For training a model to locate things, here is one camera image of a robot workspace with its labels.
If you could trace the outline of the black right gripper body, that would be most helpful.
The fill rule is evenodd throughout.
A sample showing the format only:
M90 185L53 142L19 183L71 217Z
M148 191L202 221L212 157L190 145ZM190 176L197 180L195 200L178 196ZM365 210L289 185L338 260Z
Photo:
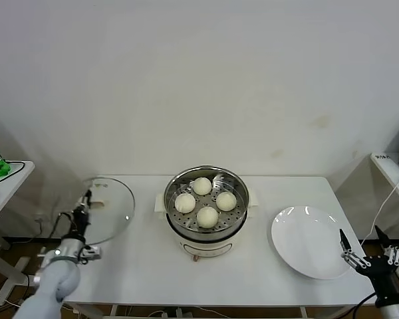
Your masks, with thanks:
M388 257L366 256L363 260L361 265L356 266L356 271L371 281L377 299L399 299L396 266L388 263Z

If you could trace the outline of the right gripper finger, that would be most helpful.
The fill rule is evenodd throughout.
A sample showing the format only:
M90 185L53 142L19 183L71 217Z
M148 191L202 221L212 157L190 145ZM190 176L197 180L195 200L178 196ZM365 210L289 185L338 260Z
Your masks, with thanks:
M344 231L339 229L340 233L340 245L342 247L342 259L351 267L351 268L367 268L368 261L364 260L362 257L358 256L350 245L350 242L347 239Z
M388 257L388 264L399 265L399 247L394 246L392 240L379 226L375 225L374 228L384 251L384 255Z

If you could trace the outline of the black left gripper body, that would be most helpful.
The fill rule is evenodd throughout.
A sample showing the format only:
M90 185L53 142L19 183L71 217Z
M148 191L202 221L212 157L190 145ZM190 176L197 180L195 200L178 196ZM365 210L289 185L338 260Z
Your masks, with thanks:
M70 227L70 235L83 237L86 228L89 226L89 213L86 207L77 207L72 211L72 223Z

